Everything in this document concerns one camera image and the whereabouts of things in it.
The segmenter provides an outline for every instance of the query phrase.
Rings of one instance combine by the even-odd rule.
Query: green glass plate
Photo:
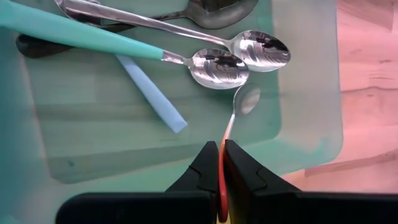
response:
[[[156,2],[103,4],[145,16],[181,10],[187,4],[169,1],[166,7],[154,7]],[[269,2],[260,1],[250,15],[224,29],[201,29],[188,19],[169,22],[229,39],[248,29],[272,33],[271,18]],[[186,57],[206,47],[220,47],[145,27],[123,35]],[[113,55],[72,49],[47,58],[25,59],[54,179],[75,183],[131,172],[192,158],[207,141],[221,141],[235,90],[206,89],[183,66],[134,60],[187,120],[182,132],[174,134],[154,113]],[[250,81],[262,88],[262,97],[251,114],[236,121],[231,138],[242,147],[272,139],[280,129],[277,73],[252,72]]]

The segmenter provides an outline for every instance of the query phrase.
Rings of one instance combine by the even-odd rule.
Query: spoon handle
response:
[[[64,5],[69,11],[83,14],[86,16],[97,17],[101,19],[109,19],[112,21],[122,22],[125,24],[135,24],[144,27],[150,27],[168,31],[174,34],[192,37],[200,40],[209,41],[218,45],[225,46],[226,41],[219,37],[204,34],[184,27],[157,21],[144,16],[139,16],[130,12],[125,12],[112,7],[102,6],[88,1],[81,0],[64,0]]]
[[[218,154],[218,187],[220,188],[220,210],[218,212],[218,221],[220,223],[224,223],[228,219],[228,196],[224,175],[225,140],[229,139],[234,123],[235,111],[229,119]]]
[[[75,47],[155,60],[163,57],[160,48],[9,0],[0,0],[0,26]]]
[[[104,30],[110,32],[122,32],[124,30],[133,28],[134,26],[129,24],[111,24],[103,27]],[[15,40],[18,51],[25,57],[29,58],[41,58],[50,55],[54,55],[68,49],[73,48],[69,45],[58,44],[29,35],[20,34]]]

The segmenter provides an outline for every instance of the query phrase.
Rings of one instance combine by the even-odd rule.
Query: glass tray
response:
[[[62,15],[52,0],[19,2]],[[102,3],[153,16],[182,10],[187,1],[161,7],[157,0]],[[264,166],[284,174],[328,162],[341,149],[335,19],[335,0],[260,0],[245,19],[220,30],[203,30],[187,19],[168,22],[223,38],[259,29],[287,44],[292,61],[286,67],[251,73],[261,100],[237,118],[231,135]],[[1,217],[52,223],[62,202],[82,192],[163,191],[207,141],[220,144],[234,90],[207,90],[184,67],[134,58],[187,120],[174,134],[115,56],[72,49],[24,58],[16,35],[0,29],[0,223]],[[142,27],[123,35],[185,57],[219,47]]]

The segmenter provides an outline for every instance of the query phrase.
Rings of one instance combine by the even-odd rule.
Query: spoon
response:
[[[226,222],[228,217],[228,199],[224,177],[225,140],[229,139],[231,135],[236,115],[244,116],[250,113],[258,104],[260,95],[260,88],[249,82],[239,87],[234,95],[233,112],[225,130],[218,156],[218,182],[220,187],[220,212],[218,214],[218,220],[220,223]]]
[[[285,66],[290,61],[290,52],[280,40],[257,30],[247,30],[231,40],[224,40],[219,37],[88,1],[62,0],[60,7],[64,11],[68,10],[90,17],[165,30],[174,34],[222,45],[232,54],[241,58],[248,65],[249,69],[255,72],[271,72]]]
[[[239,87],[249,78],[247,65],[225,50],[203,49],[187,59],[158,47],[9,0],[0,0],[0,26],[75,47],[185,65],[199,84],[216,90]]]
[[[166,21],[186,17],[205,29],[220,29],[246,17],[254,9],[257,2],[258,0],[190,0],[185,10],[155,16],[153,19]],[[59,6],[62,1],[57,0],[55,3]],[[101,19],[98,18],[93,19],[81,14],[71,14],[71,16],[78,21],[90,21],[92,26],[110,32],[121,32],[135,27],[122,23],[101,25]],[[16,45],[22,55],[30,58],[46,57],[72,48],[72,46],[40,40],[24,34],[16,39]]]

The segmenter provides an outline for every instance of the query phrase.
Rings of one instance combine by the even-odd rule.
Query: silver spoon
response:
[[[98,0],[84,0],[93,4],[100,4]],[[70,11],[61,10],[70,19],[76,20],[76,14]],[[87,24],[96,25],[97,22],[91,20]],[[172,52],[164,51],[164,61],[185,65],[191,71],[192,77],[201,85],[215,90],[227,90],[239,87],[248,80],[248,66],[237,56],[220,49],[203,49],[198,51],[192,58],[186,59]]]
[[[81,0],[56,0],[56,2],[63,11],[165,30],[225,46],[232,54],[241,58],[250,70],[255,72],[271,72],[285,66],[290,61],[288,48],[280,40],[265,32],[247,30],[231,40],[224,40],[92,2]]]
[[[184,10],[156,16],[154,19],[165,21],[169,19],[188,18],[205,29],[220,29],[235,24],[245,18],[254,9],[258,1],[259,0],[189,0]],[[62,7],[62,2],[63,0],[55,0],[55,3],[59,7]],[[81,14],[73,15],[70,12],[68,13],[80,20],[79,16],[81,16]],[[94,24],[101,24],[98,21],[92,21]]]
[[[233,112],[226,127],[218,156],[218,182],[220,187],[220,212],[218,214],[218,218],[220,222],[225,222],[228,216],[228,199],[224,178],[225,140],[229,139],[229,136],[231,135],[231,130],[234,125],[236,115],[244,116],[250,113],[258,104],[260,95],[260,88],[249,82],[239,87],[234,95]]]

